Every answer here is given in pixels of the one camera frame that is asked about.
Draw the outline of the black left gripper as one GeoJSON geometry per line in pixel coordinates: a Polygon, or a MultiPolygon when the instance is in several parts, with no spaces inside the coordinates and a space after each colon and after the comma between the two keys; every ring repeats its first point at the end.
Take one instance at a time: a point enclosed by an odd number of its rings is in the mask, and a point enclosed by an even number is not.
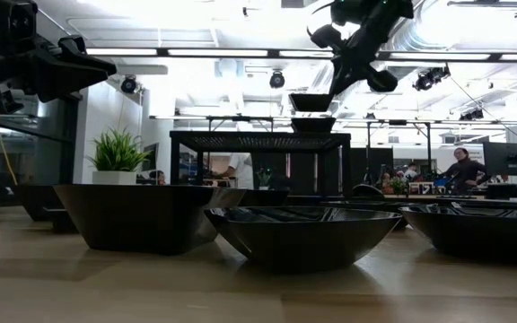
{"type": "Polygon", "coordinates": [[[114,64],[87,53],[82,36],[63,37],[58,46],[39,43],[34,49],[4,57],[0,64],[0,112],[23,108],[13,90],[49,102],[101,83],[116,72],[114,64]]]}

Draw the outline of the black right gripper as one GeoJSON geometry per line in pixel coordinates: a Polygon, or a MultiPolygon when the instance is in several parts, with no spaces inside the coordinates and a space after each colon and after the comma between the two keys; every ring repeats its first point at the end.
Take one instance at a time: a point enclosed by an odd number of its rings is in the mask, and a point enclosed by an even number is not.
{"type": "Polygon", "coordinates": [[[352,84],[363,80],[375,92],[393,92],[397,88],[396,76],[387,70],[378,71],[371,66],[381,45],[389,40],[397,20],[398,18],[385,21],[368,18],[349,39],[342,39],[340,32],[331,24],[314,32],[307,31],[315,45],[319,48],[331,48],[333,53],[330,95],[339,95],[352,84]]]}

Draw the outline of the small black square plate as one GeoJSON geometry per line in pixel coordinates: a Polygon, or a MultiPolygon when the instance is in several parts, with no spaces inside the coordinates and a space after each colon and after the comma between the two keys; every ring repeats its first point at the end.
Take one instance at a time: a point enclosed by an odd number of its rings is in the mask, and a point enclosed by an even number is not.
{"type": "Polygon", "coordinates": [[[43,214],[52,222],[52,231],[54,233],[75,234],[79,232],[66,209],[44,208],[43,214]]]}

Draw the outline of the overhead LED light bar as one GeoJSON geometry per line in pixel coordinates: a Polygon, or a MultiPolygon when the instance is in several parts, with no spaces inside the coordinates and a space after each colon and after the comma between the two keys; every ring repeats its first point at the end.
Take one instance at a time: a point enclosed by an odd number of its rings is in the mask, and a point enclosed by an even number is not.
{"type": "Polygon", "coordinates": [[[89,48],[95,57],[173,57],[173,58],[246,58],[246,59],[357,59],[363,62],[436,62],[517,64],[517,52],[463,51],[378,51],[365,54],[360,50],[277,48],[89,48]]]}

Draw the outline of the artificial plant in white pot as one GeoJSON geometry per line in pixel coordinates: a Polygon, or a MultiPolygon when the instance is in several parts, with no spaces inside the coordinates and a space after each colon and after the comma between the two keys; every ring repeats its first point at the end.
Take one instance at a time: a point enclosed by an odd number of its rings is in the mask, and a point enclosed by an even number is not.
{"type": "Polygon", "coordinates": [[[126,129],[109,128],[92,139],[94,155],[88,155],[94,185],[135,185],[137,170],[151,155],[141,150],[141,138],[126,129]]]}

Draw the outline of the black perforated metal shelf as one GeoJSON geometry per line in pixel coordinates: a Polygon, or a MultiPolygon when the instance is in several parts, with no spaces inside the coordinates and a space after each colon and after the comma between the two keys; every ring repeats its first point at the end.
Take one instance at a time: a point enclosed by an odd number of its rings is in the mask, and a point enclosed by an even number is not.
{"type": "Polygon", "coordinates": [[[354,187],[350,164],[351,135],[346,133],[285,133],[285,132],[226,132],[170,131],[171,170],[168,180],[179,183],[180,147],[197,153],[196,183],[203,181],[204,153],[315,153],[321,161],[329,151],[341,149],[342,195],[352,196],[354,187]]]}

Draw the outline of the small background potted plant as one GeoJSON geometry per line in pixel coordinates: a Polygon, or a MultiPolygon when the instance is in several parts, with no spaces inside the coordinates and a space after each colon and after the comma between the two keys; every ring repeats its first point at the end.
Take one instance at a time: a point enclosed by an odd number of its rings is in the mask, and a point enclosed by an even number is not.
{"type": "Polygon", "coordinates": [[[268,190],[270,188],[272,174],[273,171],[270,168],[261,168],[257,171],[258,187],[261,190],[268,190]]]}

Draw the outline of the black computer monitor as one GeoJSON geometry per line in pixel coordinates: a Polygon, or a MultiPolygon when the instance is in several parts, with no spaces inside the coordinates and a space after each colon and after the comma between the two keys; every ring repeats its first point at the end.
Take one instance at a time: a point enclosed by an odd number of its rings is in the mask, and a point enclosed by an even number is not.
{"type": "Polygon", "coordinates": [[[483,153],[489,175],[517,176],[517,144],[486,142],[483,153]]]}

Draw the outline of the black curved frame bracket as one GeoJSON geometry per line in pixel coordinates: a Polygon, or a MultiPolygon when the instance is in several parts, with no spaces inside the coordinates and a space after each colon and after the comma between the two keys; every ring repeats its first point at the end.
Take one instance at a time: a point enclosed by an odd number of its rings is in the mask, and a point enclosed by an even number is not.
{"type": "Polygon", "coordinates": [[[384,199],[382,191],[374,186],[359,184],[352,189],[352,197],[369,197],[372,199],[384,199]]]}

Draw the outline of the dark wall screen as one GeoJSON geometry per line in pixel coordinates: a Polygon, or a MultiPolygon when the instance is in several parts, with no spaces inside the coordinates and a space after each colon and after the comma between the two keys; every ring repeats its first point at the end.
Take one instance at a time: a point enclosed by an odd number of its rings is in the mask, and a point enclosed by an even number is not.
{"type": "Polygon", "coordinates": [[[142,171],[157,170],[158,148],[159,144],[155,143],[149,144],[143,149],[146,156],[142,163],[142,171]]]}

